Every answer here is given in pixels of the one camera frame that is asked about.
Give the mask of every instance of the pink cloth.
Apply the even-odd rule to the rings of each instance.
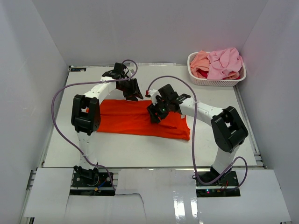
[[[210,61],[207,80],[237,79],[243,66],[243,59],[236,48],[213,51],[207,58]]]
[[[190,62],[191,73],[197,78],[206,78],[203,74],[209,71],[210,61],[207,58],[209,54],[201,50]]]

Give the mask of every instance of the white wall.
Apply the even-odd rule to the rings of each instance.
[[[242,98],[264,163],[299,223],[299,2],[269,0],[242,50]]]
[[[241,49],[267,0],[33,0],[68,65]]]
[[[67,66],[31,0],[0,0],[0,223],[19,222]]]

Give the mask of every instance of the white table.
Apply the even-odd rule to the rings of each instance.
[[[70,72],[67,84],[78,82],[98,81],[101,75],[112,68],[87,67],[85,72]],[[194,89],[198,100],[216,107],[233,106],[241,115],[233,87],[210,87],[193,85],[189,79],[186,66],[140,66],[135,76],[140,90],[145,94],[150,82],[159,76],[172,75],[186,81]],[[165,84],[171,84],[178,94],[190,94],[188,88],[172,78],[156,81],[152,88],[159,89]],[[92,85],[73,86],[64,91],[57,116],[57,125],[71,141],[78,145],[78,138],[71,125],[71,110],[73,98],[76,94],[84,94]],[[107,98],[124,99],[122,92],[114,90]],[[193,118],[187,117],[187,123],[192,128]],[[214,141],[211,127],[201,121],[196,124],[196,162],[197,166],[211,166],[215,160],[217,145]],[[106,167],[191,167],[191,141],[165,139],[151,136],[96,133],[90,141],[91,147],[96,147],[98,163]],[[249,139],[241,145],[236,156],[243,156],[248,165],[255,166],[253,147]],[[78,165],[79,152],[66,142],[56,130],[50,139],[44,167],[73,167]],[[243,166],[242,161],[236,165]]]

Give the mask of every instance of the white basket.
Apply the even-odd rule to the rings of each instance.
[[[244,80],[246,78],[246,69],[245,65],[243,63],[242,68],[240,69],[239,73],[241,78],[237,80],[220,80],[220,81],[210,81],[205,78],[197,78],[195,77],[190,70],[190,62],[192,62],[197,55],[198,52],[194,52],[189,55],[188,61],[187,61],[187,67],[190,74],[191,82],[195,85],[209,85],[209,86],[234,86],[237,85],[238,82]]]

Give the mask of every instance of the peach cloth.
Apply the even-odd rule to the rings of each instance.
[[[101,123],[98,132],[190,139],[186,117],[182,119],[179,113],[170,112],[159,124],[152,124],[146,109],[150,104],[151,100],[103,100],[100,105]]]
[[[207,58],[209,54],[201,50],[195,56],[192,62],[190,62],[191,73],[197,78],[206,78],[202,75],[202,71],[209,71],[210,61]]]
[[[208,80],[237,79],[243,59],[236,48],[213,51],[207,56],[210,61]]]

